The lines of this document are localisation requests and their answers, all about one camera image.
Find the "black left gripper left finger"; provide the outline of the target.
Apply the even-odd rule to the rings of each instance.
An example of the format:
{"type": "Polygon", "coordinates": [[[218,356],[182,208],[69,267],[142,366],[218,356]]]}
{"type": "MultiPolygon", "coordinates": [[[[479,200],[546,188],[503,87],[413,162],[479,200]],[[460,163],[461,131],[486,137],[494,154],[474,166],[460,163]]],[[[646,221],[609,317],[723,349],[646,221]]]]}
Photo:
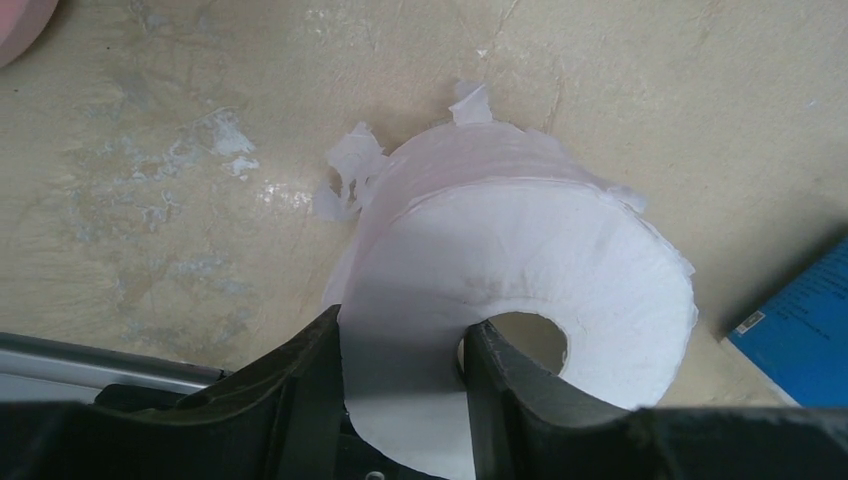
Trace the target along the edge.
{"type": "Polygon", "coordinates": [[[329,479],[343,417],[338,311],[182,395],[112,384],[91,403],[1,406],[5,479],[329,479]]]}

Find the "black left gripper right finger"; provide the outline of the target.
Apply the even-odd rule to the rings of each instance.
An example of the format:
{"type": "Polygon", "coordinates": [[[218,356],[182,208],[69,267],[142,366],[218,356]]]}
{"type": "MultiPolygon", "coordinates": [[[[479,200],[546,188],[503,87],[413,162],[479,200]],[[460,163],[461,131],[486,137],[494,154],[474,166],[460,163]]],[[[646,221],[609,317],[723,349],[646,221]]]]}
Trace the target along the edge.
{"type": "Polygon", "coordinates": [[[628,411],[542,368],[490,323],[464,337],[480,479],[843,479],[847,413],[772,407],[628,411]]]}

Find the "plain white toilet paper roll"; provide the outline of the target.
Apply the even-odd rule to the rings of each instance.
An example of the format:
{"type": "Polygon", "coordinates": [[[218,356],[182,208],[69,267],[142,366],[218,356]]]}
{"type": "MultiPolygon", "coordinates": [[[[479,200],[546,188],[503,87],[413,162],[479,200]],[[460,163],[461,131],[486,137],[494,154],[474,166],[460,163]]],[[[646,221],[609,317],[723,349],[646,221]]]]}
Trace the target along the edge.
{"type": "Polygon", "coordinates": [[[553,137],[496,120],[462,82],[451,119],[386,154],[359,124],[327,153],[317,216],[356,219],[323,301],[338,305],[345,406],[388,458],[474,475],[466,329],[536,314],[567,340],[559,377],[617,407],[659,402],[697,319],[692,266],[642,218],[645,202],[553,137]]]}

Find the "blue toilet paper roll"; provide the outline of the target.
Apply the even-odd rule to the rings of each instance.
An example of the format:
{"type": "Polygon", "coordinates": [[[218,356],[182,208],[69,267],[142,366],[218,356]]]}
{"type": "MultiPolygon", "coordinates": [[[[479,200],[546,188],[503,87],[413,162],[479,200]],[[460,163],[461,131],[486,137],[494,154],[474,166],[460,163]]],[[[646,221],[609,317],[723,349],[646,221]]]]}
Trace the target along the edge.
{"type": "Polygon", "coordinates": [[[847,406],[847,240],[789,281],[723,341],[787,404],[847,406]]]}

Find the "pink three-tier shelf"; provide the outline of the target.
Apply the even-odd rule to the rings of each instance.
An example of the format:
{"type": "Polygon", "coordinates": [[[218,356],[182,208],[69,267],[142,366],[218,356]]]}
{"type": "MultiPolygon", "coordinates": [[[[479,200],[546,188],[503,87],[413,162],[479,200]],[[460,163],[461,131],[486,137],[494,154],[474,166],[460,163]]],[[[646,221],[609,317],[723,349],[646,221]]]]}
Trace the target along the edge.
{"type": "Polygon", "coordinates": [[[22,55],[53,16],[58,0],[1,0],[1,67],[22,55]]]}

